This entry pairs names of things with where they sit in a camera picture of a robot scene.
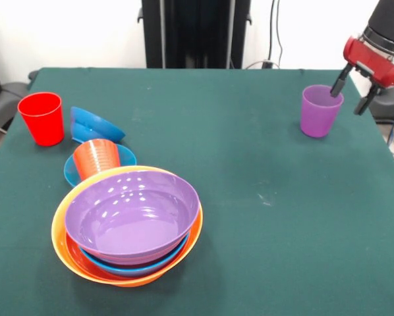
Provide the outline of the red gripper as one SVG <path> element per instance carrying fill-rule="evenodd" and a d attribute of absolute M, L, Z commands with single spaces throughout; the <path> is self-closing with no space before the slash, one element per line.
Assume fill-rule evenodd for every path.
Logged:
<path fill-rule="evenodd" d="M 348 39 L 343 56 L 348 64 L 338 75 L 330 90 L 330 96 L 337 97 L 341 93 L 352 68 L 361 71 L 362 75 L 373 83 L 368 94 L 354 109 L 355 115 L 363 115 L 381 88 L 394 86 L 394 63 L 356 38 Z"/>

